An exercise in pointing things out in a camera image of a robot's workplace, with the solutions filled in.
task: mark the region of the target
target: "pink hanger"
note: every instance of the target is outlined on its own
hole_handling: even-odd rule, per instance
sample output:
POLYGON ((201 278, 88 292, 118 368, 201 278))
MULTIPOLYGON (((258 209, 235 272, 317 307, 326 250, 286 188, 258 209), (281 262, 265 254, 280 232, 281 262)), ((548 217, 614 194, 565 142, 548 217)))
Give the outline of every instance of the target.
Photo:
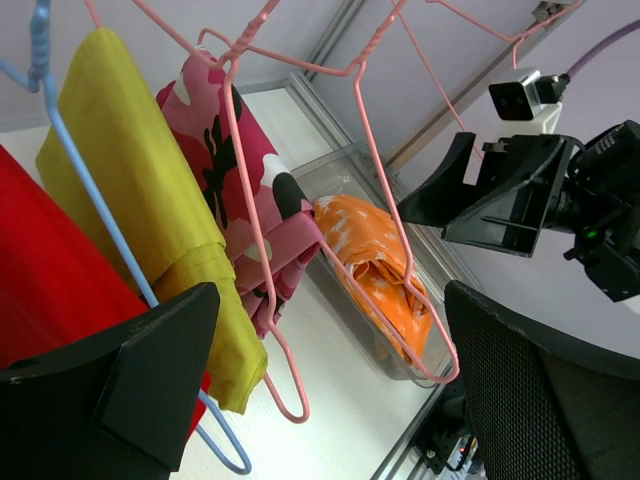
MULTIPOLYGON (((513 47, 511 49, 511 64, 512 64, 514 70, 515 70, 518 67, 518 47, 520 47, 520 45, 522 45, 522 43, 526 40, 526 38, 529 35, 532 35, 533 33, 537 32, 541 28, 544 28, 545 26, 549 25, 551 22, 557 20, 561 16, 566 15, 571 10, 576 9, 583 2, 583 0, 574 0, 573 4, 571 4, 569 7, 566 7, 563 10, 559 11, 558 13, 556 13, 554 15, 551 15, 545 21, 540 22, 539 24, 535 25, 534 27, 530 28, 529 30, 527 30, 527 31, 525 31, 525 32, 523 32, 523 33, 521 33, 519 35, 516 35, 515 37, 507 37, 507 36, 504 36, 504 35, 496 32, 496 31, 494 31, 493 29, 489 28, 487 25, 479 22, 478 20, 475 20, 474 18, 472 18, 471 16, 465 14, 464 12, 459 10, 458 8, 450 5, 445 0, 425 0, 425 2, 426 3, 439 3, 442 6, 448 8, 449 10, 451 10, 456 15, 459 15, 460 17, 462 17, 465 20, 471 22, 472 24, 476 25, 477 27, 480 27, 482 30, 490 33, 491 35, 494 35, 494 36, 504 40, 505 42, 513 43, 513 47)), ((397 1, 396 0, 391 0, 391 3, 393 5, 395 5, 397 3, 397 1)), ((413 30, 411 30, 411 28, 409 27, 409 24, 407 23, 406 19, 404 18, 404 14, 402 12, 399 12, 399 16, 400 16, 400 21, 402 22, 402 25, 404 26, 404 29, 407 31, 407 35, 409 35, 409 39, 411 40, 411 43, 413 43, 413 46, 416 49, 416 52, 420 56, 420 59, 422 60, 422 63, 424 64, 424 66, 426 67, 427 71, 429 72, 429 75, 431 76, 431 79, 436 84, 436 87, 438 88, 438 91, 440 92, 440 94, 442 95, 442 98, 444 99, 445 103, 447 104, 447 107, 449 107, 449 110, 451 111, 451 114, 455 118, 456 122, 458 123, 458 125, 460 126, 462 131, 466 132, 467 131, 467 127, 465 127, 464 122, 462 121, 462 118, 460 118, 460 115, 458 115, 458 112, 456 111, 455 107, 451 103, 451 100, 449 99, 449 96, 444 91, 444 88, 442 87, 442 84, 440 83, 440 79, 437 77, 437 75, 435 73, 435 70, 431 66, 431 62, 429 62, 429 60, 427 59, 427 56, 424 54, 422 48, 420 48, 420 45, 418 45, 418 40, 416 39, 416 37, 415 37, 415 35, 413 33, 413 30)), ((482 153, 480 152, 480 149, 478 148, 478 146, 474 145, 473 149, 475 150, 476 155, 478 155, 478 157, 482 158, 482 153)))
MULTIPOLYGON (((291 412, 289 412, 289 410, 285 407, 284 402, 282 401, 282 398, 280 397, 280 394, 278 393, 268 373, 264 376, 264 382, 267 385, 267 389, 271 393, 271 396, 273 397, 276 403, 276 406, 278 407, 278 410, 280 410, 280 412, 282 412, 282 414, 291 422, 304 423, 309 419, 309 416, 311 415, 311 409, 309 407, 309 399, 307 398, 307 394, 305 392, 304 385, 302 383, 302 378, 298 371, 298 367, 296 366, 295 358, 293 357, 291 348, 289 347, 289 344, 287 343, 286 339, 284 338, 280 330, 275 326, 273 322, 273 316, 275 314, 275 307, 276 307, 275 286, 273 284, 271 269, 269 267, 269 261, 268 261, 268 257, 264 247, 264 241, 262 239, 262 232, 261 232, 260 224, 258 220, 258 213, 256 211, 255 203, 253 201, 253 195, 251 194, 251 187, 249 186, 250 185, 249 174, 248 174, 247 166, 244 160, 244 152, 242 150, 242 144, 240 143, 240 133, 238 130, 238 123, 235 120, 236 116, 235 116, 233 102, 229 103, 229 99, 231 98, 232 82, 233 82, 233 79, 235 78, 235 74, 238 69, 237 58, 239 57, 240 53, 244 51, 244 47, 242 46, 243 42, 248 43, 253 38, 253 36, 257 33, 259 27, 267 19, 268 13, 271 12, 271 10, 273 10, 273 8, 275 8, 275 6, 278 4, 278 1, 275 1, 275 2, 271 1, 267 3, 265 8, 263 8, 262 12, 249 24, 249 26, 247 27, 247 30, 245 31, 245 34, 240 39, 238 39, 235 45, 232 45, 231 42, 226 37, 221 36, 221 39, 230 47, 230 50, 229 52, 224 54, 222 57, 220 57, 220 59, 215 64, 211 62, 209 59, 207 59, 206 57, 202 56, 202 54, 200 54, 195 48, 191 46, 191 44, 189 44, 182 37, 180 37, 180 40, 178 41, 178 43, 180 43, 180 45, 182 45, 183 47, 185 47, 185 45, 188 46, 189 48, 187 47, 185 48, 187 48, 193 54, 198 55, 198 58, 206 59, 206 63, 210 68, 222 68, 222 66, 227 61, 231 61, 231 67, 230 67, 229 73, 225 78, 225 81, 223 82, 222 88, 223 88, 223 93, 227 99, 227 114, 233 117, 233 121, 230 122, 229 129, 231 131, 231 136, 234 142, 234 148, 236 151, 236 155, 238 157, 238 170, 240 173, 240 179, 242 181, 245 202, 247 203, 247 210, 249 211, 249 219, 251 221, 251 226, 254 230, 254 239, 256 239, 258 252, 260 254, 262 271, 263 271, 263 274, 265 275, 265 279, 267 279, 266 284, 267 284, 267 292, 269 295, 269 305, 267 309, 267 318, 269 319, 269 321, 267 322, 267 325, 271 333, 273 333, 276 341, 284 351, 285 357, 287 359, 287 363, 289 364, 289 369, 291 370, 291 374, 293 376, 296 390, 298 392, 298 397, 300 398, 300 403, 302 404, 302 415, 295 416, 291 412)), ((148 7, 143 2, 134 1, 134 3, 138 5, 145 13, 147 13, 154 22, 160 25, 161 28, 163 28, 163 30, 167 31, 167 33, 171 35, 170 27, 158 15, 156 15, 155 12, 153 12, 151 9, 148 9, 148 7)), ((91 15, 91 18, 95 23, 96 27, 97 28, 101 27, 102 23, 100 21, 100 17, 97 13, 95 5, 93 4, 93 0, 85 0, 85 4, 89 10, 89 14, 91 15)))
MULTIPOLYGON (((224 91, 224 94, 226 95, 226 99, 227 99, 227 109, 228 109, 228 115, 230 117, 230 130, 232 133, 232 139, 233 139, 233 144, 234 144, 234 148, 236 151, 236 157, 237 157, 237 161, 238 161, 238 168, 240 169, 240 174, 241 177, 244 178, 245 173, 246 173, 246 166, 245 166, 245 159, 244 159, 244 152, 242 149, 242 142, 240 139, 240 135, 238 132, 238 127, 237 127, 237 122, 235 121, 235 112, 233 112, 233 102, 231 101, 231 83, 233 82, 233 79, 236 75, 237 72, 237 68, 238 68, 238 59, 240 57, 240 55, 242 53, 244 53, 245 51, 249 50, 252 51, 254 53, 258 53, 260 55, 264 55, 266 57, 269 58, 273 58, 275 60, 279 60, 285 63, 289 63, 291 65, 294 66, 298 66, 301 68, 307 68, 319 73, 325 73, 328 75, 334 75, 334 76, 339 76, 339 77, 344 77, 349 75, 350 73, 352 73, 356 67, 357 67, 357 73, 355 75, 354 78, 354 91, 356 94, 356 102, 358 104, 358 110, 360 111, 360 115, 362 118, 362 122, 363 122, 363 126, 365 128, 365 133, 367 136, 367 140, 368 140, 368 144, 369 144, 369 148, 371 150, 372 156, 373 156, 373 160, 374 160, 374 165, 376 167, 376 171, 378 173, 378 176, 381 180, 382 183, 382 189, 383 192, 385 194, 387 203, 389 205, 389 208, 391 209, 392 212, 392 217, 394 219, 394 223, 396 225, 396 229, 398 230, 405 254, 406 254, 406 258, 407 258, 407 267, 406 267, 406 271, 405 271, 405 275, 404 275, 404 284, 405 287, 413 294, 416 296, 416 298, 423 303, 427 309, 429 310, 431 316, 434 318, 436 325, 440 331, 440 334, 443 336, 444 340, 445 340, 445 344, 447 346, 447 349, 453 359, 453 368, 452 371, 444 376, 444 377, 439 377, 436 376, 434 374, 432 374, 422 363, 422 360, 416 355, 415 352, 413 352, 411 350, 411 348, 407 345, 407 343, 405 342, 405 340, 398 334, 398 332, 395 330, 395 328, 393 327, 392 323, 382 314, 382 312, 376 307, 375 303, 373 303, 371 301, 371 299, 369 298, 369 296, 366 294, 366 292, 360 287, 360 285, 355 281, 355 279, 353 278, 353 276, 347 271, 347 269, 344 267, 344 265, 342 264, 342 262, 340 262, 340 260, 338 259, 338 257, 334 254, 334 252, 331 250, 331 248, 329 247, 329 245, 322 241, 321 242, 321 246, 323 248, 323 250, 325 251, 325 253, 327 254, 327 256, 329 257, 329 259, 333 262, 333 264, 342 271, 342 273, 345 275, 345 277, 347 278, 347 280, 349 281, 349 283, 351 284, 351 286, 362 296, 363 299, 365 299, 365 301, 367 302, 367 304, 369 305, 369 307, 376 313, 376 315, 378 315, 378 317, 381 319, 381 321, 383 322, 383 324, 385 325, 385 327, 389 330, 389 332, 391 332, 391 334, 394 336, 394 338, 400 343, 400 345, 402 346, 402 348, 404 349, 404 351, 407 353, 407 355, 409 356, 409 358, 411 358, 411 360, 413 361, 413 363, 416 365, 416 367, 418 368, 418 370, 428 379, 434 381, 434 382, 439 382, 439 383, 446 383, 446 382, 450 382, 451 380, 453 380, 459 373, 459 365, 458 365, 458 358, 455 352, 455 347, 453 346, 453 343, 451 342, 451 340, 449 339, 449 335, 446 331, 446 328, 444 327, 444 325, 442 324, 442 322, 440 321, 440 318, 438 316, 438 313, 436 312, 435 308, 433 307, 433 305, 431 304, 431 302, 428 300, 428 298, 424 295, 422 295, 420 293, 420 291, 418 291, 417 288, 415 288, 411 282, 411 277, 412 277, 412 272, 413 272, 413 263, 414 263, 414 259, 413 259, 413 253, 411 252, 411 247, 409 245, 409 241, 407 239, 407 236, 404 232, 404 228, 402 227, 402 222, 400 220, 400 217, 398 215, 398 212, 396 210, 395 207, 395 202, 393 199, 393 193, 391 192, 391 188, 389 187, 388 181, 386 179, 385 173, 384 173, 384 168, 382 166, 382 162, 380 161, 380 156, 378 154, 378 149, 375 145, 375 140, 373 138, 373 133, 371 131, 371 127, 369 125, 369 120, 367 117, 367 113, 364 107, 364 102, 362 100, 362 94, 360 92, 360 81, 362 79, 362 76, 364 75, 365 69, 366 69, 366 64, 367 64, 367 59, 369 58, 369 56, 371 55, 371 53, 375 50, 375 48, 377 47, 378 43, 380 42, 380 40, 382 39, 382 37, 384 36, 385 32, 387 31, 387 29, 389 28, 389 26, 393 23, 393 21, 395 20, 395 17, 397 15, 397 13, 400 11, 400 9, 404 6, 404 4, 406 3, 407 0, 400 0, 400 2, 398 3, 398 5, 394 6, 393 10, 391 11, 391 13, 387 16, 387 18, 385 19, 385 21, 378 27, 378 29, 376 30, 375 34, 373 35, 373 37, 371 38, 371 40, 369 41, 369 43, 365 46, 365 48, 362 50, 362 52, 360 53, 360 55, 358 57, 356 57, 348 66, 347 68, 345 68, 344 70, 337 70, 337 69, 333 69, 333 68, 328 68, 328 67, 323 67, 323 66, 319 66, 319 65, 315 65, 315 64, 311 64, 309 62, 304 62, 295 58, 291 58, 285 55, 281 55, 279 53, 276 52, 272 52, 269 50, 265 50, 259 47, 255 47, 253 45, 251 45, 251 41, 253 40, 253 38, 255 37, 256 33, 258 32, 258 30, 260 29, 260 27, 264 24, 264 22, 267 20, 269 14, 274 10, 274 8, 278 5, 278 3, 280 3, 280 0, 269 0, 267 1, 267 3, 265 4, 265 6, 263 7, 263 9, 260 11, 260 13, 251 21, 249 22, 247 28, 245 29, 245 31, 243 32, 243 34, 238 38, 238 40, 235 43, 231 43, 229 41, 229 39, 227 37, 225 37, 224 35, 220 34, 219 32, 210 29, 210 28, 205 28, 200 32, 200 36, 198 38, 198 43, 202 43, 202 40, 204 38, 204 35, 206 33, 210 33, 211 35, 215 36, 216 38, 222 40, 223 42, 225 42, 227 44, 227 46, 229 47, 229 50, 224 53, 222 56, 220 56, 220 58, 217 61, 211 61, 209 58, 207 58, 206 56, 204 56, 201 52, 199 52, 193 45, 191 45, 191 43, 189 43, 185 38, 183 38, 182 36, 180 36, 175 30, 173 30, 162 18, 160 18, 152 9, 150 9, 142 0, 132 0, 133 3, 135 3, 138 7, 140 7, 144 13, 146 13, 155 23, 157 23, 160 28, 162 28, 167 34, 169 34, 172 38, 174 38, 176 40, 176 42, 178 42, 178 44, 180 44, 183 48, 185 48, 188 52, 190 52, 192 55, 196 56, 203 64, 207 65, 209 68, 222 68, 224 66, 224 64, 229 61, 231 62, 231 66, 229 68, 229 72, 225 78, 225 84, 228 82, 229 87, 227 90, 224 91)), ((251 191, 248 188, 248 178, 246 178, 246 185, 244 183, 243 180, 243 188, 245 190, 245 200, 247 201, 247 206, 249 208, 249 211, 251 212, 252 210, 255 211, 255 208, 253 206, 253 198, 251 195, 251 191)), ((262 239, 262 233, 260 231, 260 227, 259 224, 257 222, 257 216, 254 220, 253 217, 251 217, 252 220, 252 227, 254 229, 254 240, 258 246, 258 251, 260 252, 260 256, 261 256, 261 260, 262 260, 262 266, 263 266, 263 272, 265 275, 265 282, 267 284, 267 289, 268 289, 268 293, 269 293, 269 321, 268 321, 268 327, 269 330, 274 332, 274 334, 276 334, 277 332, 277 328, 275 326, 275 324, 273 323, 273 316, 272 314, 275 311, 275 288, 273 287, 273 281, 271 280, 271 273, 270 273, 270 268, 269 268, 269 264, 267 261, 267 256, 266 256, 266 252, 264 251, 264 242, 262 239)))

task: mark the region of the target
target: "white wall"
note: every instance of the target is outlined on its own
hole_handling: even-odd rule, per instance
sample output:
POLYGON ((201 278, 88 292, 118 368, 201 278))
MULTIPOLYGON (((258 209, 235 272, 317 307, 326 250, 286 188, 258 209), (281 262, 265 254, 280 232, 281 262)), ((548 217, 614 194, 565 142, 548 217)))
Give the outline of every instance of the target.
MULTIPOLYGON (((504 35, 514 35, 533 23, 531 12, 538 0, 451 0, 450 3, 504 35)), ((390 0, 366 2, 326 65, 346 67, 391 8, 390 0)), ((471 26, 441 5, 411 0, 403 13, 448 92, 462 88, 473 72, 505 48, 503 41, 471 26)), ((352 79, 317 75, 312 84, 349 132, 364 140, 352 79)), ((362 79, 362 95, 383 155, 407 141, 441 108, 442 97, 399 18, 371 55, 362 79)))
MULTIPOLYGON (((542 72, 562 73, 609 33, 640 17, 638 0, 589 0, 521 62, 542 72)), ((573 79, 566 92, 558 133, 591 139, 610 126, 640 121, 640 32, 632 33, 597 57, 573 79)), ((488 94, 463 115, 479 141, 492 141, 497 116, 488 94)), ((414 188, 436 168, 459 130, 451 124, 401 170, 414 188)), ((613 304, 562 253, 571 237, 544 232, 532 259, 456 246, 490 296, 532 318, 592 343, 640 357, 640 316, 613 304)))
MULTIPOLYGON (((256 45, 307 58, 343 0, 282 0, 256 37, 256 45)), ((0 56, 26 71, 29 66, 28 23, 35 0, 0 1, 0 56)), ((95 0, 102 23, 127 43, 152 91, 173 80, 186 52, 147 18, 130 0, 95 0)), ((181 35, 196 42, 203 27, 218 28, 234 39, 264 5, 264 0, 149 0, 181 35)), ((94 28, 83 0, 53 0, 52 70, 61 85, 75 50, 94 28)), ((212 37, 212 53, 223 48, 212 37)), ((257 55, 243 57, 238 85, 284 78, 292 67, 257 55)), ((43 113, 42 98, 0 75, 0 131, 7 123, 29 122, 43 113)))

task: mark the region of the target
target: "clear plastic bin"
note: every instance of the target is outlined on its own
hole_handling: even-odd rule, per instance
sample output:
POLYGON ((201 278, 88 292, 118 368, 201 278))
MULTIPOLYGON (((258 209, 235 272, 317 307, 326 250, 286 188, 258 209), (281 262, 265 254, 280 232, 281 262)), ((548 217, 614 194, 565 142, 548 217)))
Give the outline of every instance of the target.
MULTIPOLYGON (((371 157, 366 149, 354 144, 329 155, 316 159, 293 171, 300 187, 313 201, 325 195, 344 194, 367 200, 388 210, 381 195, 371 157)), ((401 187, 391 179, 394 194, 403 196, 401 187)), ((416 274, 423 282, 440 318, 446 323, 442 304, 444 285, 453 278, 477 286, 459 260, 440 240, 436 231, 430 228, 406 225, 416 265, 416 274)), ((433 382, 423 377, 419 370, 408 365, 396 352, 391 342, 378 327, 362 312, 355 301, 343 288, 335 271, 323 255, 307 267, 307 273, 314 282, 332 299, 338 314, 360 341, 367 356, 387 375, 396 380, 412 380, 423 388, 431 388, 433 382)), ((449 358, 438 329, 431 329, 422 358, 432 372, 441 374, 449 365, 449 358)))

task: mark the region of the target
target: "yellow shirt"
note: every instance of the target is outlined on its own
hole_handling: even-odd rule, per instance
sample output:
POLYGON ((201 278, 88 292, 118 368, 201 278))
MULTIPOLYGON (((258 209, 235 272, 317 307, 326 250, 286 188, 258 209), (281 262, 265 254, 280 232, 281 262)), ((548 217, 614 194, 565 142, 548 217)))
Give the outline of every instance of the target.
MULTIPOLYGON (((221 305, 207 364, 210 393, 221 408, 243 413, 265 374, 266 351, 235 289, 224 237, 141 73, 113 31, 97 29, 82 42, 58 103, 158 300, 200 282, 216 283, 221 305)), ((53 130, 36 164, 49 194, 134 286, 53 130)))

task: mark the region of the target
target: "orange garment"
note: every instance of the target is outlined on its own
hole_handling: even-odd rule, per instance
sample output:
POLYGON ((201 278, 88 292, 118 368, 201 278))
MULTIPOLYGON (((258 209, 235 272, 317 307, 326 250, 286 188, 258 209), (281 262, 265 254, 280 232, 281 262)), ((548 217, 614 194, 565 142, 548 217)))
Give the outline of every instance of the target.
MULTIPOLYGON (((346 195, 320 198, 315 201, 314 208, 316 222, 331 249, 405 342, 422 357, 432 319, 427 308, 404 286, 406 255, 391 216, 364 200, 346 195)), ((349 294, 398 353, 407 363, 412 363, 378 316, 351 288, 345 276, 339 270, 336 273, 349 294)), ((427 295, 415 274, 412 283, 427 295)))

